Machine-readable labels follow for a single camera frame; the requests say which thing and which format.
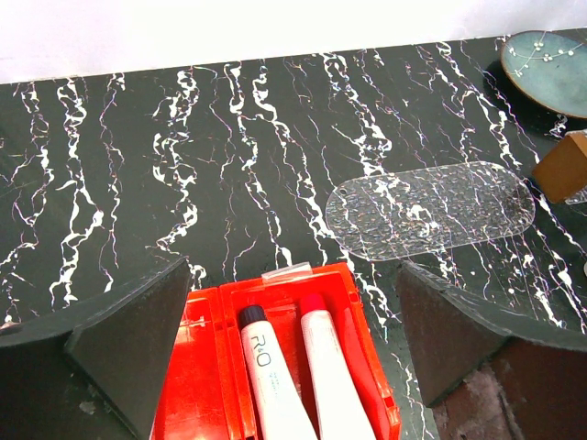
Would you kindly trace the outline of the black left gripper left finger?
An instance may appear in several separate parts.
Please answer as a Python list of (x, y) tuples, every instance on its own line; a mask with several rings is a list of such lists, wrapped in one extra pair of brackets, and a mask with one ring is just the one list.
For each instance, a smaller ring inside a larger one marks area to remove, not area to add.
[(2, 328), (2, 438), (150, 438), (189, 280), (180, 258)]

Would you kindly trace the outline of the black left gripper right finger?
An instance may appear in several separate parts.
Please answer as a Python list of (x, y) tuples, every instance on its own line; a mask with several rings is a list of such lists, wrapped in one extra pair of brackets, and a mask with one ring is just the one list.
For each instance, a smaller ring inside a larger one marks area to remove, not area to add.
[(586, 336), (404, 262), (404, 332), (442, 439), (583, 439)]

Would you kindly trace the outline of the white toothpaste tube red cap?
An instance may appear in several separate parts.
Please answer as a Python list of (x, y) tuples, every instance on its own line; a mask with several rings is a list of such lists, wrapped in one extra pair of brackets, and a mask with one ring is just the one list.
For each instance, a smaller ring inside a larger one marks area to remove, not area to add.
[(317, 293), (300, 301), (305, 352), (311, 372), (321, 439), (373, 439), (375, 434), (360, 401), (338, 341), (331, 313)]

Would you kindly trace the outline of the clear acrylic toothbrush holder rack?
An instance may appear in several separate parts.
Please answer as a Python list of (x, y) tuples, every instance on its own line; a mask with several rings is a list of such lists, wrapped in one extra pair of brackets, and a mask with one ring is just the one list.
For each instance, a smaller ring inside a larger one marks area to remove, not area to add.
[(554, 204), (581, 191), (586, 186), (586, 131), (567, 132), (533, 169), (532, 176)]

